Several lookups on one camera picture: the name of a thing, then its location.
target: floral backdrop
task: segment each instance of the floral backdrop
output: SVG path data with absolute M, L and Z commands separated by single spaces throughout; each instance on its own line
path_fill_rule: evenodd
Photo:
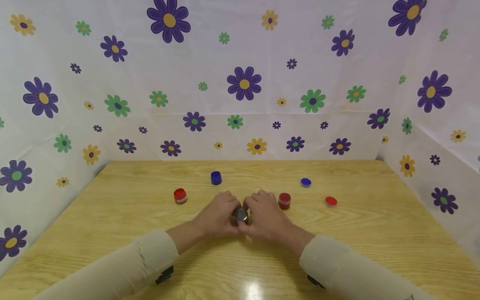
M 111 160 L 383 159 L 480 266 L 479 13 L 6 1 L 0 276 Z

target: sleeve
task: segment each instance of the sleeve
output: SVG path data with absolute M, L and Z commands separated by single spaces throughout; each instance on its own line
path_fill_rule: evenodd
M 435 300 L 400 275 L 326 236 L 317 235 L 305 247 L 300 266 L 346 300 Z
M 57 282 L 33 300 L 120 300 L 154 283 L 177 257 L 172 238 L 163 230 L 152 231 Z

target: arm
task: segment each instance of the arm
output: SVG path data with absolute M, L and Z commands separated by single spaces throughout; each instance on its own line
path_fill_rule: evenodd
M 135 294 L 201 240 L 238 234 L 237 227 L 229 222 L 238 206 L 230 192 L 219 193 L 192 221 L 136 238 L 47 288 L 34 300 L 120 300 Z
M 279 243 L 290 250 L 305 272 L 327 290 L 348 300 L 434 300 L 409 281 L 354 252 L 335 239 L 313 235 L 294 225 L 278 207 L 275 196 L 260 190 L 245 198 L 254 223 L 239 224 L 241 232 Z

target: flower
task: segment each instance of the flower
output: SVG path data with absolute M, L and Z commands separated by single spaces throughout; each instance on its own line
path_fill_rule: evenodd
M 125 151 L 125 153 L 133 153 L 135 152 L 135 150 L 137 150 L 137 147 L 135 147 L 135 143 L 130 142 L 129 139 L 125 139 L 125 141 L 120 139 L 117 145 L 119 146 L 119 149 Z
M 0 185 L 7 185 L 7 192 L 13 192 L 17 188 L 20 192 L 25 189 L 26 184 L 32 183 L 32 168 L 26 168 L 27 163 L 24 160 L 18 162 L 10 161 L 10 168 L 3 167 L 0 169 L 3 177 L 0 178 Z
M 53 144 L 53 146 L 57 148 L 58 152 L 67 153 L 68 150 L 72 148 L 72 146 L 70 146 L 70 140 L 68 139 L 68 135 L 60 134 L 58 137 L 55 138 L 55 141 L 57 142 Z
M 57 180 L 57 185 L 58 185 L 58 187 L 64 187 L 64 186 L 68 185 L 69 182 L 70 181 L 68 180 L 68 178 L 62 177 L 59 180 Z
M 90 103 L 90 102 L 84 102 L 84 106 L 88 110 L 93 110 L 94 109 L 93 104 Z
M 324 29 L 330 29 L 333 26 L 333 22 L 335 19 L 333 18 L 332 15 L 327 15 L 325 18 L 322 20 L 322 26 Z
M 453 215 L 454 209 L 458 209 L 458 205 L 454 203 L 456 200 L 455 196 L 449 195 L 446 188 L 443 188 L 441 191 L 439 188 L 435 188 L 432 197 L 435 199 L 433 204 L 439 206 L 442 213 L 448 211 L 449 214 Z
M 400 79 L 398 80 L 398 84 L 404 83 L 406 79 L 407 79 L 407 77 L 405 75 L 401 75 Z
M 370 114 L 370 120 L 367 121 L 368 125 L 372 126 L 372 129 L 378 127 L 382 129 L 385 124 L 388 122 L 388 117 L 390 116 L 390 109 L 387 108 L 385 111 L 383 109 L 378 109 L 377 113 Z
M 398 0 L 393 5 L 393 10 L 398 14 L 388 20 L 388 26 L 397 26 L 395 34 L 402 36 L 408 29 L 408 34 L 415 32 L 417 23 L 420 22 L 421 10 L 427 5 L 427 0 Z
M 297 66 L 297 61 L 295 59 L 291 59 L 291 60 L 287 61 L 287 67 L 290 70 L 295 69 L 296 66 Z
M 130 107 L 128 107 L 128 102 L 126 100 L 121 100 L 118 95 L 111 96 L 107 95 L 108 99 L 105 99 L 105 104 L 108 105 L 108 111 L 114 112 L 115 116 L 119 117 L 120 115 L 126 117 L 128 112 L 130 112 Z
M 154 20 L 150 29 L 154 34 L 163 31 L 162 37 L 165 43 L 172 41 L 172 35 L 178 43 L 183 42 L 182 32 L 190 32 L 190 24 L 183 21 L 188 16 L 188 9 L 185 6 L 177 8 L 177 0 L 154 0 L 155 8 L 147 9 L 147 16 Z
M 24 94 L 24 102 L 26 104 L 34 104 L 32 112 L 36 116 L 40 116 L 43 112 L 50 119 L 53 118 L 53 113 L 58 113 L 59 108 L 55 105 L 59 98 L 57 95 L 52 94 L 52 87 L 49 83 L 42 81 L 38 78 L 34 78 L 35 84 L 30 81 L 25 81 L 25 88 L 30 94 Z
M 252 139 L 251 143 L 247 143 L 247 151 L 251 152 L 252 155 L 262 155 L 262 151 L 267 151 L 267 142 L 264 142 L 262 138 L 256 140 Z
M 183 117 L 185 121 L 185 127 L 190 127 L 191 131 L 202 131 L 202 127 L 205 127 L 205 117 L 200 116 L 200 113 L 196 111 L 195 113 L 187 112 L 187 115 Z
M 36 28 L 32 25 L 32 20 L 25 19 L 25 16 L 22 14 L 19 14 L 18 17 L 13 14 L 11 17 L 10 24 L 13 25 L 16 32 L 20 32 L 23 36 L 26 36 L 27 34 L 31 36 L 34 35 Z
M 287 101 L 284 98 L 280 98 L 279 100 L 276 101 L 276 104 L 278 106 L 285 106 L 285 104 L 287 104 Z
M 459 143 L 467 138 L 466 132 L 461 130 L 454 130 L 450 137 L 455 143 Z
M 425 76 L 423 78 L 423 87 L 419 88 L 417 95 L 421 96 L 418 107 L 425 105 L 423 110 L 425 112 L 432 111 L 432 104 L 440 109 L 445 106 L 445 100 L 442 97 L 448 97 L 452 94 L 452 88 L 444 86 L 448 81 L 448 76 L 443 74 L 437 79 L 438 72 L 434 70 L 430 78 Z
M 337 56 L 347 55 L 348 50 L 353 48 L 354 39 L 353 29 L 350 29 L 348 34 L 345 30 L 340 31 L 340 36 L 335 36 L 332 40 L 334 43 L 332 51 L 336 51 Z
M 230 94 L 237 93 L 237 100 L 243 100 L 246 96 L 247 100 L 253 99 L 253 93 L 261 92 L 262 88 L 257 84 L 262 81 L 262 77 L 253 74 L 253 68 L 247 67 L 245 73 L 241 67 L 235 68 L 235 76 L 229 75 L 227 82 L 231 84 L 228 88 Z
M 273 30 L 274 27 L 278 25 L 277 19 L 278 15 L 275 14 L 274 10 L 267 10 L 262 16 L 262 26 L 265 27 L 266 30 Z
M 151 103 L 155 104 L 158 108 L 160 106 L 165 107 L 165 105 L 168 103 L 167 95 L 163 94 L 162 91 L 153 91 L 150 95 L 150 99 L 152 99 Z
M 305 108 L 305 112 L 309 113 L 313 111 L 314 113 L 318 112 L 318 108 L 324 107 L 326 96 L 321 95 L 322 90 L 316 90 L 315 93 L 313 90 L 308 90 L 306 95 L 301 97 L 302 103 L 300 103 L 301 108 Z
M 84 160 L 87 162 L 87 165 L 93 165 L 97 160 L 100 153 L 102 153 L 98 146 L 88 145 L 84 150 Z
M 77 27 L 78 33 L 81 33 L 83 36 L 89 36 L 92 32 L 90 25 L 86 24 L 84 21 L 78 21 L 75 27 Z
M 76 63 L 70 64 L 70 68 L 72 68 L 72 71 L 75 72 L 75 74 L 80 74 L 82 72 L 82 69 L 80 69 L 80 66 Z
M 232 129 L 240 129 L 240 126 L 243 126 L 243 118 L 240 118 L 239 115 L 231 115 L 230 118 L 227 119 L 228 126 Z
M 331 148 L 329 151 L 332 152 L 333 155 L 343 155 L 346 151 L 350 150 L 350 145 L 352 145 L 352 143 L 348 142 L 346 138 L 342 140 L 337 139 L 334 143 L 330 144 Z
M 201 90 L 201 91 L 206 91 L 207 88 L 208 88 L 208 85 L 205 82 L 200 82 L 198 84 L 198 89 Z
M 440 33 L 439 41 L 441 41 L 441 42 L 445 41 L 445 39 L 447 38 L 447 35 L 448 35 L 448 29 L 445 28 L 445 29 L 442 30 L 442 32 Z
M 348 90 L 347 99 L 350 99 L 350 103 L 352 103 L 353 101 L 358 103 L 360 101 L 360 99 L 365 98 L 365 92 L 366 91 L 367 90 L 365 90 L 363 88 L 363 85 L 361 85 L 361 86 L 354 85 L 351 90 Z
M 432 155 L 430 157 L 430 162 L 434 165 L 434 166 L 438 166 L 440 164 L 440 158 L 437 156 L 437 155 Z
M 415 172 L 415 160 L 410 159 L 410 154 L 402 155 L 402 160 L 400 160 L 400 172 L 403 172 L 405 177 L 412 177 Z
M 122 49 L 125 46 L 125 43 L 117 41 L 116 36 L 112 36 L 112 38 L 104 36 L 103 39 L 105 40 L 105 43 L 100 43 L 100 47 L 105 49 L 103 55 L 105 55 L 105 57 L 112 56 L 114 62 L 119 62 L 119 60 L 125 61 L 124 56 L 128 54 L 126 49 Z
M 290 149 L 290 152 L 298 152 L 304 147 L 303 143 L 305 143 L 305 140 L 302 140 L 301 137 L 292 136 L 291 140 L 287 141 L 287 149 Z
M 7 256 L 15 257 L 20 253 L 19 248 L 27 245 L 24 238 L 27 236 L 27 231 L 22 230 L 20 225 L 17 225 L 13 230 L 9 227 L 3 231 L 4 238 L 0 238 L 0 262 Z
M 413 126 L 410 118 L 403 119 L 402 127 L 402 131 L 405 132 L 405 134 L 412 133 Z
M 218 38 L 220 39 L 220 42 L 224 45 L 228 44 L 228 42 L 230 41 L 230 36 L 226 32 L 222 32 Z
M 180 150 L 180 145 L 175 144 L 175 141 L 164 141 L 164 145 L 160 145 L 160 148 L 162 148 L 163 153 L 167 153 L 168 156 L 178 156 L 179 153 L 181 153 Z

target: table surface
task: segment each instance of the table surface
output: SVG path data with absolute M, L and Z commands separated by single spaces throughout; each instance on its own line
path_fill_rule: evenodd
M 219 186 L 210 184 L 214 170 Z M 183 205 L 173 200 L 178 187 L 189 196 Z M 0 280 L 0 295 L 31 299 L 136 236 L 192 219 L 217 192 L 243 199 L 260 188 L 290 193 L 294 223 L 348 243 L 437 299 L 480 299 L 480 272 L 381 161 L 112 162 Z M 325 206 L 327 196 L 337 207 Z M 312 285 L 284 249 L 237 238 L 198 244 L 172 278 L 128 299 L 320 298 L 338 299 Z

